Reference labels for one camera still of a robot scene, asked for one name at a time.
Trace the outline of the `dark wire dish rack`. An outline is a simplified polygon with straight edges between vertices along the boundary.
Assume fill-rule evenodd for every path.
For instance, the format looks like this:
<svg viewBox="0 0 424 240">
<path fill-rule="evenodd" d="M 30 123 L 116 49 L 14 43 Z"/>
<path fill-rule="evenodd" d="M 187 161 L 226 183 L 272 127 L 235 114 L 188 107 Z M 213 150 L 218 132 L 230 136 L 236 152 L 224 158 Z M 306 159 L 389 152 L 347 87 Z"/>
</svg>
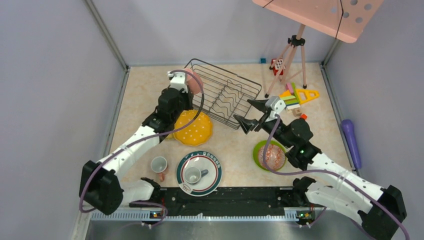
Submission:
<svg viewBox="0 0 424 240">
<path fill-rule="evenodd" d="M 239 129 L 234 115 L 247 116 L 251 108 L 248 100 L 258 97 L 262 85 L 198 58 L 191 59 L 184 67 L 198 74 L 203 82 L 202 112 L 232 129 Z"/>
</svg>

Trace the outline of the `yellow polka dot plate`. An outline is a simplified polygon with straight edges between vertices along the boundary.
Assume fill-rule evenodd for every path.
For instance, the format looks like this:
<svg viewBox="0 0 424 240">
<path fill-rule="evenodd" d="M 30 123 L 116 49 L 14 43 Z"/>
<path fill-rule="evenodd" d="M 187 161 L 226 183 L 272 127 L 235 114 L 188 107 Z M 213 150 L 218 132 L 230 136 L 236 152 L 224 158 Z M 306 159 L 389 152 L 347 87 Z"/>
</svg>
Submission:
<svg viewBox="0 0 424 240">
<path fill-rule="evenodd" d="M 185 110 L 177 119 L 174 128 L 179 129 L 189 123 L 198 112 Z M 183 145 L 196 147 L 205 144 L 213 135 L 213 122 L 210 117 L 201 112 L 193 123 L 173 133 L 173 137 Z"/>
</svg>

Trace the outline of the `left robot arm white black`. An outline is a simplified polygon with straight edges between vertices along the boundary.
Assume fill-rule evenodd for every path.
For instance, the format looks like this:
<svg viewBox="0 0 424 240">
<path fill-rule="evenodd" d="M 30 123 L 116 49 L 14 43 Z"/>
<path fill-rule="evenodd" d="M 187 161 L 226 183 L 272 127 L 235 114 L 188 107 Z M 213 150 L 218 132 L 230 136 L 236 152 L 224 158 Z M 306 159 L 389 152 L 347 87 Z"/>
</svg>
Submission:
<svg viewBox="0 0 424 240">
<path fill-rule="evenodd" d="M 82 213 L 86 212 L 84 202 L 105 215 L 119 208 L 126 196 L 121 178 L 149 149 L 174 131 L 181 113 L 193 109 L 193 98 L 190 90 L 163 89 L 154 111 L 126 142 L 104 158 L 85 163 L 79 187 L 78 207 Z"/>
</svg>

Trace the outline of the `pink mug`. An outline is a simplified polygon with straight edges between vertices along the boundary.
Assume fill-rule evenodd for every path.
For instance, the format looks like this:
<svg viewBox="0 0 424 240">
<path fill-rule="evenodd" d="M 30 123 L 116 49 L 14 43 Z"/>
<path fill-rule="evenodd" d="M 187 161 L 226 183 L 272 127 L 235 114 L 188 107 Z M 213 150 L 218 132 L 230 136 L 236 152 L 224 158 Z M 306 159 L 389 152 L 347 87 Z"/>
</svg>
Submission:
<svg viewBox="0 0 424 240">
<path fill-rule="evenodd" d="M 184 68 L 183 70 L 185 70 L 186 72 L 189 72 L 193 76 L 195 76 L 199 80 L 201 86 L 202 87 L 204 86 L 201 77 L 196 72 L 194 72 L 190 68 Z M 185 74 L 185 82 L 186 82 L 186 85 L 188 86 L 188 89 L 190 90 L 190 92 L 193 95 L 197 95 L 198 93 L 201 92 L 201 88 L 200 88 L 198 82 L 190 74 L 187 74 L 187 73 Z"/>
</svg>

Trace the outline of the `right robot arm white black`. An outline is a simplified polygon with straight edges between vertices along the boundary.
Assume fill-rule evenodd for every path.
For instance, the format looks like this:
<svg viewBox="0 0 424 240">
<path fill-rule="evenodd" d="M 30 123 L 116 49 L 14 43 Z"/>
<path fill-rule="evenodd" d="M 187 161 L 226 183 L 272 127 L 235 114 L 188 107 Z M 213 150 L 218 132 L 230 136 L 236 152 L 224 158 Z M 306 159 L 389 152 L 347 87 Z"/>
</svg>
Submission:
<svg viewBox="0 0 424 240">
<path fill-rule="evenodd" d="M 375 240 L 390 240 L 398 230 L 410 239 L 403 221 L 407 217 L 402 192 L 367 181 L 330 159 L 311 143 L 313 133 L 304 118 L 283 123 L 285 103 L 279 97 L 249 100 L 262 112 L 260 119 L 234 118 L 245 133 L 264 130 L 269 140 L 288 148 L 286 157 L 297 168 L 293 200 L 299 206 L 320 205 L 348 217 Z"/>
</svg>

